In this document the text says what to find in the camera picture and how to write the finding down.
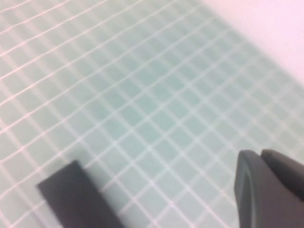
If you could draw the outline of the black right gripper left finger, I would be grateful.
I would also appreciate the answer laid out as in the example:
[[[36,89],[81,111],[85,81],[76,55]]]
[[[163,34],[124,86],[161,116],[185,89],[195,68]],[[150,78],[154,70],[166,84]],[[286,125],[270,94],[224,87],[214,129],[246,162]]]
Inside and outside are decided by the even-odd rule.
[[[123,227],[78,161],[56,171],[37,187],[65,228]]]

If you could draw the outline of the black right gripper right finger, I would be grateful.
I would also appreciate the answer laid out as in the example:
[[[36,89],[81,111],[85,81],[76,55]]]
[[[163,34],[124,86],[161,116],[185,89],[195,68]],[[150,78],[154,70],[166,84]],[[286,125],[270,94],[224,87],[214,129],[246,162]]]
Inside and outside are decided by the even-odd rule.
[[[304,226],[304,166],[282,153],[240,151],[234,193],[241,228]]]

